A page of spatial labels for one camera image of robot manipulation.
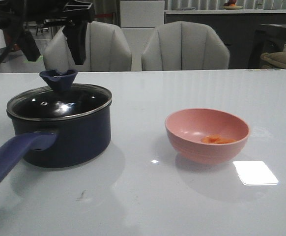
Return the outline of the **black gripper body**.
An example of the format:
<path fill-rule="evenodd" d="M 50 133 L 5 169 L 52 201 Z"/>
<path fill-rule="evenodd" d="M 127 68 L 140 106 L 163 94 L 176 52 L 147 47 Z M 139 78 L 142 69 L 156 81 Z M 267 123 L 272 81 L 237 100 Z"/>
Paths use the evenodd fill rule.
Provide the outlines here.
<path fill-rule="evenodd" d="M 13 36 L 26 22 L 64 26 L 66 37 L 84 37 L 95 18 L 94 5 L 81 0 L 0 0 L 0 30 Z"/>

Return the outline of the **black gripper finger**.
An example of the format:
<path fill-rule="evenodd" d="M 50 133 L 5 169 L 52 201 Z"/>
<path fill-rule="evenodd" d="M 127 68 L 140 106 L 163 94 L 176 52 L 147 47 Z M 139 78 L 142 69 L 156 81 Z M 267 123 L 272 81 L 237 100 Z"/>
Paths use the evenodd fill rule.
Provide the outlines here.
<path fill-rule="evenodd" d="M 76 65 L 83 65 L 86 60 L 86 30 L 87 21 L 66 25 L 62 30 Z"/>
<path fill-rule="evenodd" d="M 30 31 L 22 31 L 16 41 L 28 61 L 35 62 L 40 57 L 40 51 Z"/>

